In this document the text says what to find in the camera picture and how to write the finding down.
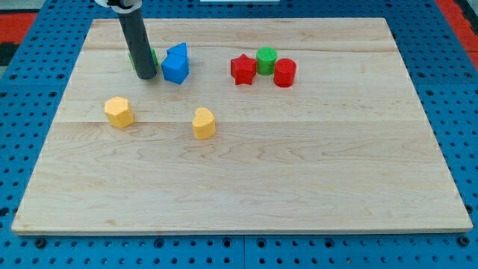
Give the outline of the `white and black rod mount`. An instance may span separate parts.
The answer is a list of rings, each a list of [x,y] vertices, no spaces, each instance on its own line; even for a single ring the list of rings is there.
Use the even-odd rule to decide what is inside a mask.
[[[142,0],[94,0],[101,7],[111,8],[115,13],[127,14],[140,9]]]

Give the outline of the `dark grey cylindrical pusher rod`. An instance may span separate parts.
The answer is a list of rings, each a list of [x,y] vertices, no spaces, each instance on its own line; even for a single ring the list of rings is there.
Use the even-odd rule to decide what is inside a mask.
[[[143,80],[154,78],[157,75],[157,70],[141,9],[138,8],[130,13],[121,13],[119,22],[137,77]]]

